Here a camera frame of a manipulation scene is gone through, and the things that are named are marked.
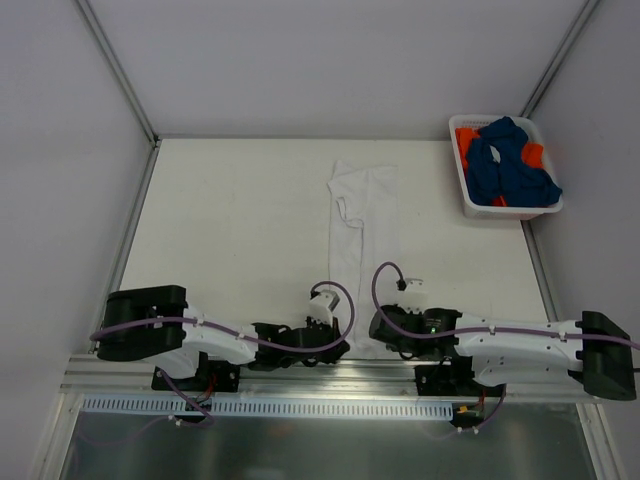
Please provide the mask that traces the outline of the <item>aluminium frame post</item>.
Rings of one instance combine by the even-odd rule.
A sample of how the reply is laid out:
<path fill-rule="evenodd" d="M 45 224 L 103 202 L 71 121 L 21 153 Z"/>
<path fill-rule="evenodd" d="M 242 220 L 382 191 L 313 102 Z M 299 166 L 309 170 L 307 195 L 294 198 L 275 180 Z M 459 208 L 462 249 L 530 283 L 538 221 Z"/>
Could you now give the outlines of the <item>aluminium frame post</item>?
<path fill-rule="evenodd" d="M 98 51 L 104 59 L 109 72 L 113 76 L 145 138 L 152 146 L 156 146 L 159 142 L 159 134 L 155 131 L 102 22 L 95 12 L 92 2 L 88 0 L 73 0 L 72 4 L 87 27 L 91 38 L 96 44 Z"/>
<path fill-rule="evenodd" d="M 590 25 L 602 4 L 602 0 L 587 0 L 582 2 L 521 109 L 521 117 L 530 118 L 540 106 L 546 93 L 570 57 L 572 50 L 578 44 L 581 36 Z"/>

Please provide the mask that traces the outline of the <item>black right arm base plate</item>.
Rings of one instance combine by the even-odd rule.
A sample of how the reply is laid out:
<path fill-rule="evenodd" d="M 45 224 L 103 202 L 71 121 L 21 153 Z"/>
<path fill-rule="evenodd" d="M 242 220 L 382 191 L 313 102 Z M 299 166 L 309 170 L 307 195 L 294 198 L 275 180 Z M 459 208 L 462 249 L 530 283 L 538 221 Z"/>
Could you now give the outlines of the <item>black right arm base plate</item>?
<path fill-rule="evenodd" d="M 419 365 L 414 368 L 419 396 L 488 397 L 501 396 L 502 386 L 484 386 L 475 379 L 474 372 L 461 364 Z"/>

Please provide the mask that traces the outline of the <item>aluminium frame post right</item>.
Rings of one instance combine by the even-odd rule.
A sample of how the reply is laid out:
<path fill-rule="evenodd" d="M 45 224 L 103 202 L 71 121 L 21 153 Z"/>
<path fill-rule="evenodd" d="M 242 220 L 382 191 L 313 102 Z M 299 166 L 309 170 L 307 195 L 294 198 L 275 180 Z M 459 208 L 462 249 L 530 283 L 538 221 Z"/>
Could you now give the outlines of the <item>aluminium frame post right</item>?
<path fill-rule="evenodd" d="M 602 0 L 587 0 L 582 2 L 521 109 L 521 117 L 530 118 L 540 106 L 546 93 L 570 57 L 572 50 L 578 44 L 581 36 L 590 25 L 602 4 Z"/>

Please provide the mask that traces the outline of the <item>blue t shirt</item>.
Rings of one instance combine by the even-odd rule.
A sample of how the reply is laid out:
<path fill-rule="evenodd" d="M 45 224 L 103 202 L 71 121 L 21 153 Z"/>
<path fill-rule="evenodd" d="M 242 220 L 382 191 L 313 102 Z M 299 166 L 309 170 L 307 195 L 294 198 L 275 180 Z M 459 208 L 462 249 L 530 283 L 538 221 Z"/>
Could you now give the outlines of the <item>blue t shirt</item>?
<path fill-rule="evenodd" d="M 477 130 L 467 153 L 467 188 L 471 201 L 486 206 L 502 196 L 507 207 L 546 208 L 556 204 L 562 189 L 544 169 L 532 168 L 521 158 L 530 142 L 525 130 L 504 116 Z"/>

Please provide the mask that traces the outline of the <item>aluminium frame post left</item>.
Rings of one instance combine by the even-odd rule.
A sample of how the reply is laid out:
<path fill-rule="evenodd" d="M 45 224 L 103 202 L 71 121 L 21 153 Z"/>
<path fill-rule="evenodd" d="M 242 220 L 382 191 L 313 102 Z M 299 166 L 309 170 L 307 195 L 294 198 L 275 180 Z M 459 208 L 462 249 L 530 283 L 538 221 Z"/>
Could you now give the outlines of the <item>aluminium frame post left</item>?
<path fill-rule="evenodd" d="M 102 22 L 95 12 L 92 2 L 88 0 L 73 0 L 72 4 L 87 27 L 91 38 L 96 44 L 98 51 L 104 59 L 109 72 L 113 76 L 145 138 L 152 146 L 156 146 L 159 142 L 159 134 L 155 131 Z"/>

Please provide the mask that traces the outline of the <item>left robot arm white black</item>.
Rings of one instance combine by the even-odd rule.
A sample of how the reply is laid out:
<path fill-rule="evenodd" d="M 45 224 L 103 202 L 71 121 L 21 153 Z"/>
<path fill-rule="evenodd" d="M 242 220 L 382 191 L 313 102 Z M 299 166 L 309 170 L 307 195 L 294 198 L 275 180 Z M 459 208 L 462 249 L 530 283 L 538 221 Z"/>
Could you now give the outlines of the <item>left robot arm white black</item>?
<path fill-rule="evenodd" d="M 264 322 L 232 327 L 191 307 L 184 287 L 165 285 L 110 294 L 102 327 L 91 341 L 103 361 L 145 361 L 185 389 L 197 390 L 208 381 L 209 358 L 261 372 L 334 364 L 350 351 L 347 337 L 355 320 L 351 295 L 334 281 L 311 288 L 301 327 Z"/>

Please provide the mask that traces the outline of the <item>aluminium mounting rail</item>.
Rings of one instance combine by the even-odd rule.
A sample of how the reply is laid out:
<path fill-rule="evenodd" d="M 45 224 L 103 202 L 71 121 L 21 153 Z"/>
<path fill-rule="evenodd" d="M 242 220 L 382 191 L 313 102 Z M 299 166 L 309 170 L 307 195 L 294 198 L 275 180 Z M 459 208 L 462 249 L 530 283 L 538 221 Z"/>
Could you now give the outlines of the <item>aluminium mounting rail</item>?
<path fill-rule="evenodd" d="M 419 361 L 344 360 L 313 368 L 294 365 L 273 372 L 240 371 L 238 393 L 250 397 L 396 398 L 415 396 Z M 106 362 L 90 354 L 74 354 L 59 390 L 63 393 L 150 393 L 154 367 L 136 361 Z M 507 399 L 518 403 L 595 403 L 578 384 L 507 384 Z"/>

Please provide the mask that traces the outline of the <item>orange t shirt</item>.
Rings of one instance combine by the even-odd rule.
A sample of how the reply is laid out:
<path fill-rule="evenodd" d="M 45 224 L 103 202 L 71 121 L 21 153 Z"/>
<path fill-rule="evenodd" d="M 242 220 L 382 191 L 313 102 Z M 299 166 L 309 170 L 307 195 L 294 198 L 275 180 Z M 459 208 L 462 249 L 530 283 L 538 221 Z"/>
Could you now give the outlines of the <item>orange t shirt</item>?
<path fill-rule="evenodd" d="M 468 161 L 467 153 L 471 142 L 478 138 L 478 131 L 470 127 L 459 127 L 454 129 L 458 151 L 461 156 L 461 165 L 465 180 L 468 180 Z M 543 169 L 542 155 L 544 153 L 544 147 L 538 143 L 528 142 L 521 154 L 521 158 L 524 164 L 532 168 Z M 485 203 L 486 206 L 493 207 L 507 207 L 508 203 L 502 196 L 493 197 L 489 203 Z"/>

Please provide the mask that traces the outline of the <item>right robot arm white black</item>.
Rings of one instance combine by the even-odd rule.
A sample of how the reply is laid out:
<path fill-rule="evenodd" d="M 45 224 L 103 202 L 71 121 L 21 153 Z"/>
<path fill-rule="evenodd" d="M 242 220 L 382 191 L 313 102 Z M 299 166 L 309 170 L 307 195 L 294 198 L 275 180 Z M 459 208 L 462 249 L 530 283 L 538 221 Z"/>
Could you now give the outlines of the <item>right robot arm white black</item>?
<path fill-rule="evenodd" d="M 606 315 L 516 325 L 453 309 L 422 312 L 384 305 L 369 336 L 406 360 L 422 360 L 417 389 L 426 396 L 498 397 L 511 384 L 579 384 L 605 400 L 637 397 L 638 344 Z"/>

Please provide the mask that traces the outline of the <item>white t shirt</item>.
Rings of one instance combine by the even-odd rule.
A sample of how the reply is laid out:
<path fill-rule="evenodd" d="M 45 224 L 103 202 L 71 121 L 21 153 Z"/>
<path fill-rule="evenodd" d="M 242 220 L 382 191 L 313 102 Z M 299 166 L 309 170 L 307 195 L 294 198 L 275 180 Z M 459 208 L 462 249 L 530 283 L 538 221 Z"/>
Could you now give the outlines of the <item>white t shirt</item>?
<path fill-rule="evenodd" d="M 369 337 L 376 313 L 371 280 L 382 263 L 400 257 L 398 169 L 356 169 L 338 161 L 327 183 L 330 196 L 329 277 L 352 295 L 356 320 L 347 337 L 349 359 L 391 359 L 394 353 Z"/>

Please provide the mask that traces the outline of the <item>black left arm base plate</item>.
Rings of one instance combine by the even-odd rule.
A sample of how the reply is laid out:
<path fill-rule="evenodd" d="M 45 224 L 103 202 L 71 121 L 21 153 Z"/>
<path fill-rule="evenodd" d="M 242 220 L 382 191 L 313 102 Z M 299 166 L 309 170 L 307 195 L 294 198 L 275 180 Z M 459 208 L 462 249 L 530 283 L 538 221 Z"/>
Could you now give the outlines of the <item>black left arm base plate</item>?
<path fill-rule="evenodd" d="M 240 367 L 225 361 L 204 361 L 193 377 L 172 378 L 173 384 L 183 392 L 236 393 L 240 380 Z"/>

